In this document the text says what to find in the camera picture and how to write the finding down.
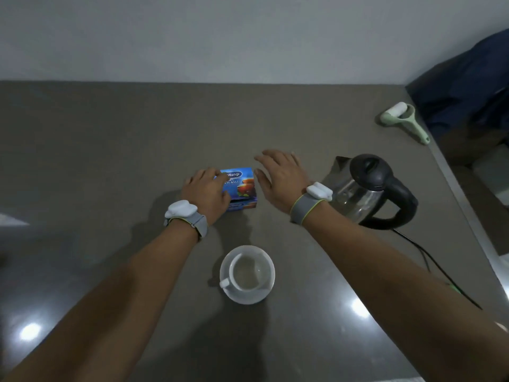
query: white cup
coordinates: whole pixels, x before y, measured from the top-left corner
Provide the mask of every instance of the white cup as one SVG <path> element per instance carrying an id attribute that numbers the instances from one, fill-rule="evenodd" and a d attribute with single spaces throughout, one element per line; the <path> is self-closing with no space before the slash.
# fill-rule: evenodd
<path id="1" fill-rule="evenodd" d="M 229 276 L 220 282 L 221 288 L 235 287 L 239 291 L 248 292 L 261 288 L 272 274 L 270 257 L 264 250 L 253 245 L 242 245 L 228 269 Z"/>

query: saucer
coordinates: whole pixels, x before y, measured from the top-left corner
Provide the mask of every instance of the saucer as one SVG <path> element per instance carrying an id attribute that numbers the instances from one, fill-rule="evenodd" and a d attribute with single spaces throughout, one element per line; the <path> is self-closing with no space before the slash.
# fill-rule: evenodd
<path id="1" fill-rule="evenodd" d="M 221 263 L 220 281 L 223 281 L 224 279 L 226 279 L 228 277 L 228 271 L 230 269 L 230 264 L 232 263 L 232 260 L 234 259 L 234 257 L 236 257 L 242 253 L 242 250 L 239 249 L 242 246 L 249 246 L 249 245 L 241 245 L 241 246 L 234 248 L 224 258 L 223 262 Z M 264 300 L 267 297 L 267 295 L 269 295 L 270 291 L 272 290 L 272 287 L 274 286 L 274 280 L 276 279 L 274 263 L 272 263 L 270 256 L 267 255 L 267 253 L 263 249 L 258 248 L 257 246 L 251 245 L 251 247 L 259 250 L 268 259 L 270 269 L 271 269 L 271 277 L 262 288 L 255 289 L 253 291 L 242 292 L 234 287 L 223 288 L 225 294 L 231 300 L 233 300 L 234 302 L 239 303 L 239 304 L 246 304 L 246 305 L 247 304 L 255 304 L 255 303 L 258 303 L 258 302 L 261 302 L 262 300 Z"/>

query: table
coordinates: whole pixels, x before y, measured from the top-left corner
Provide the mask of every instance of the table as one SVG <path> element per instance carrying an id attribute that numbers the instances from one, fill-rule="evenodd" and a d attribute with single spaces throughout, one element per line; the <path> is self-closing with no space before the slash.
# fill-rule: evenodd
<path id="1" fill-rule="evenodd" d="M 430 147 L 374 122 L 410 101 L 402 86 L 4 82 L 0 98 L 0 212 L 3 224 L 19 224 L 0 228 L 7 370 L 157 235 L 188 175 L 257 166 L 253 156 L 268 147 L 295 151 L 316 180 L 337 155 L 384 158 L 420 202 L 401 231 L 494 320 L 509 324 L 504 290 Z M 423 266 L 411 244 L 376 233 Z M 276 268 L 271 294 L 253 306 L 217 288 L 222 258 L 241 244 L 263 248 Z M 261 195 L 256 209 L 226 214 L 196 246 L 130 380 L 417 376 L 372 317 L 353 308 L 355 300 L 307 232 Z M 20 341 L 32 322 L 40 335 Z"/>

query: blue cloth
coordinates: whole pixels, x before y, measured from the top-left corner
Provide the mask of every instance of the blue cloth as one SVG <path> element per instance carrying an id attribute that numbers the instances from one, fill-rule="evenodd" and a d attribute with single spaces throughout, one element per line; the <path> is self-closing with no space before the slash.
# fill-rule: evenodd
<path id="1" fill-rule="evenodd" d="M 434 137 L 468 117 L 509 129 L 509 29 L 477 43 L 411 96 Z"/>

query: person's right arm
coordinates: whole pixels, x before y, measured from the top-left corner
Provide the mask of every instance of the person's right arm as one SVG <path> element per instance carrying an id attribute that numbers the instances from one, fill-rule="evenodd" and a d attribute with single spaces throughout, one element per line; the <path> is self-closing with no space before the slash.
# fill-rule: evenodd
<path id="1" fill-rule="evenodd" d="M 255 159 L 271 180 L 256 170 L 262 191 L 289 213 L 309 179 L 294 154 L 263 154 Z M 465 297 L 326 202 L 303 226 L 427 382 L 502 382 L 509 376 L 509 336 Z"/>

